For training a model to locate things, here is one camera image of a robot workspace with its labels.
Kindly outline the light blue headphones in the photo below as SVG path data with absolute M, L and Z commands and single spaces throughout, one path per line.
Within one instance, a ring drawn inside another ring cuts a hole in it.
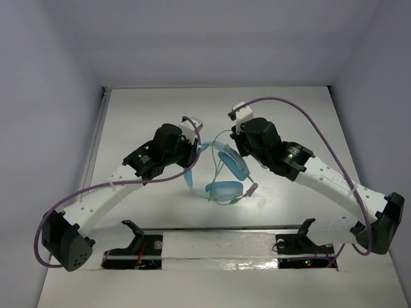
M 234 205 L 252 196 L 259 184 L 252 179 L 250 170 L 240 154 L 228 144 L 219 141 L 206 141 L 200 151 L 209 150 L 213 158 L 213 177 L 201 179 L 201 187 L 193 177 L 192 170 L 184 175 L 189 190 L 200 198 L 219 205 Z

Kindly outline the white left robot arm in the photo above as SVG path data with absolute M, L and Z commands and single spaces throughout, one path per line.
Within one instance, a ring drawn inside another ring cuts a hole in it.
M 105 182 L 81 189 L 52 206 L 35 233 L 36 260 L 47 268 L 68 272 L 82 267 L 98 250 L 137 255 L 145 248 L 144 231 L 131 220 L 118 243 L 118 231 L 95 226 L 127 196 L 148 184 L 184 176 L 200 156 L 202 122 L 183 117 L 178 125 L 165 123 L 152 140 L 128 154 Z

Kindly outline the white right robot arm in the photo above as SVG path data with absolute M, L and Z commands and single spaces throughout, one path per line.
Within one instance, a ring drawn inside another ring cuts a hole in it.
M 299 249 L 311 252 L 325 244 L 357 244 L 378 255 L 388 252 L 401 223 L 402 195 L 350 184 L 308 148 L 282 141 L 274 124 L 262 117 L 237 117 L 231 139 L 242 157 L 252 156 L 275 175 L 318 192 L 350 214 L 329 223 L 306 219 L 296 237 Z

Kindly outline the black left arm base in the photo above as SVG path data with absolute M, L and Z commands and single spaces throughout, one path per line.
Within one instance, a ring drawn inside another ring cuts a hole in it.
M 105 270 L 161 270 L 162 234 L 146 234 L 131 220 L 123 220 L 134 237 L 125 248 L 116 248 L 103 254 L 101 267 Z

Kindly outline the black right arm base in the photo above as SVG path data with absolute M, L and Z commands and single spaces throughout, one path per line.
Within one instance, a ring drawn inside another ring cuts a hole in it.
M 277 254 L 278 268 L 296 269 L 338 269 L 334 246 L 317 245 L 308 238 L 308 231 L 315 222 L 306 219 L 298 228 L 282 228 L 275 234 L 272 251 Z

